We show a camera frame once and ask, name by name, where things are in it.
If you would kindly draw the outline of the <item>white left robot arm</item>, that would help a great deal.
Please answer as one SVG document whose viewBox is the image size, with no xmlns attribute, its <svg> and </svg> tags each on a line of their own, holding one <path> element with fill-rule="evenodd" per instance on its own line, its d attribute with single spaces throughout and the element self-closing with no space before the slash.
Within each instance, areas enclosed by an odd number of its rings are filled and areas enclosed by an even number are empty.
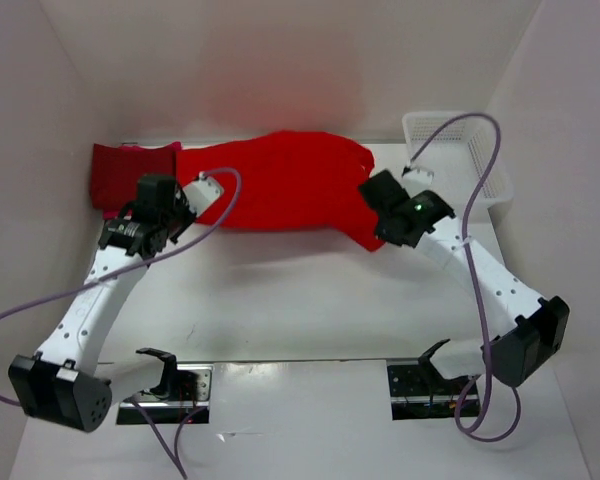
<svg viewBox="0 0 600 480">
<path fill-rule="evenodd" d="M 108 410 L 139 391 L 172 397 L 181 376 L 175 355 L 149 347 L 128 365 L 99 377 L 98 359 L 130 293 L 163 251 L 194 222 L 195 213 L 177 180 L 142 176 L 136 197 L 105 223 L 84 288 L 56 330 L 30 356 L 18 355 L 8 369 L 23 412 L 32 418 L 92 432 Z"/>
</svg>

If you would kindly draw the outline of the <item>pink red t shirt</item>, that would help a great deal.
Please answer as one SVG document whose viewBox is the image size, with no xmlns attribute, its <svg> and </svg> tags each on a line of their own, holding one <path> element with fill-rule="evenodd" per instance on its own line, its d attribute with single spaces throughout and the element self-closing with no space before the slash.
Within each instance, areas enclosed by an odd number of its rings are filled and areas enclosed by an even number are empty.
<svg viewBox="0 0 600 480">
<path fill-rule="evenodd" d="M 123 151 L 133 151 L 133 152 L 140 152 L 140 151 L 147 151 L 147 150 L 168 150 L 171 152 L 179 152 L 183 149 L 183 147 L 182 147 L 181 142 L 172 142 L 172 143 L 169 143 L 167 145 L 162 145 L 162 146 L 142 146 L 142 145 L 138 145 L 138 144 L 125 143 L 125 144 L 122 144 L 121 146 L 119 146 L 119 149 L 123 150 Z"/>
</svg>

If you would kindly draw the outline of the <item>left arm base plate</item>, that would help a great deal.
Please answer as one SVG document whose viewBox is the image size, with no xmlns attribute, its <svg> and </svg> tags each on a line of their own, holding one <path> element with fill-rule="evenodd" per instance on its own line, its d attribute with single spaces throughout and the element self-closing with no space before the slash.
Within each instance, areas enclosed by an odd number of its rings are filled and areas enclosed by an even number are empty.
<svg viewBox="0 0 600 480">
<path fill-rule="evenodd" d="M 212 390 L 212 364 L 179 363 L 179 384 L 167 397 L 159 398 L 148 390 L 132 399 L 157 425 L 208 424 Z"/>
</svg>

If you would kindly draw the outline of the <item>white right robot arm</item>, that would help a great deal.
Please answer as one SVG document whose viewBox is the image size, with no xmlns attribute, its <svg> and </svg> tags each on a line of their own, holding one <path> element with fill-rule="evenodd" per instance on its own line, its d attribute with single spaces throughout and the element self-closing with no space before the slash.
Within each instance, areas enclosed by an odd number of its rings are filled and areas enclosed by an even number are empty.
<svg viewBox="0 0 600 480">
<path fill-rule="evenodd" d="M 487 340 L 441 340 L 421 357 L 418 380 L 430 393 L 453 379 L 486 371 L 509 387 L 522 385 L 561 347 L 570 314 L 558 296 L 545 299 L 526 286 L 478 241 L 462 234 L 454 210 L 436 193 L 411 196 L 383 170 L 360 185 L 377 214 L 381 240 L 413 248 L 483 301 Z"/>
</svg>

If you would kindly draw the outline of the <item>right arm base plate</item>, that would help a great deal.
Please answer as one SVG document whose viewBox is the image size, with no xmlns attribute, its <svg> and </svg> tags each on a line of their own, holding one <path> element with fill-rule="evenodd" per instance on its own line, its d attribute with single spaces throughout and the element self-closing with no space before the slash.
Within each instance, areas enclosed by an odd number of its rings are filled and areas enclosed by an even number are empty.
<svg viewBox="0 0 600 480">
<path fill-rule="evenodd" d="M 393 420 L 453 418 L 469 382 L 466 376 L 443 379 L 416 359 L 388 362 L 386 368 Z"/>
</svg>

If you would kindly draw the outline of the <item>bright red t shirt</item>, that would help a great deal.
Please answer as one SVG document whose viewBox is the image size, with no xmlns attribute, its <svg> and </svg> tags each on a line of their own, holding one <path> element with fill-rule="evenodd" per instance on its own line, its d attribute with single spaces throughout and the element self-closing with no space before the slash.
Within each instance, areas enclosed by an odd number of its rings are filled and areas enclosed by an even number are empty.
<svg viewBox="0 0 600 480">
<path fill-rule="evenodd" d="M 372 152 L 326 132 L 279 131 L 249 140 L 187 149 L 176 156 L 176 177 L 186 185 L 208 173 L 224 189 L 200 218 L 222 213 L 227 229 L 291 232 L 333 229 L 369 252 L 383 246 L 377 215 L 358 188 L 375 167 Z"/>
</svg>

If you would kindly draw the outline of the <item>dark red t shirt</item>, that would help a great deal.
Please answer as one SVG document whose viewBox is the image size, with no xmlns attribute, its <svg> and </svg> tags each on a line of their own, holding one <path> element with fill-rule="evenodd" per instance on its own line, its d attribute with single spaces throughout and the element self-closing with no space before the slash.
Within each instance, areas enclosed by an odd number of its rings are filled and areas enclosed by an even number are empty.
<svg viewBox="0 0 600 480">
<path fill-rule="evenodd" d="M 136 195 L 137 181 L 145 174 L 174 175 L 180 142 L 160 148 L 109 147 L 94 144 L 89 194 L 92 206 L 105 220 L 114 218 Z"/>
</svg>

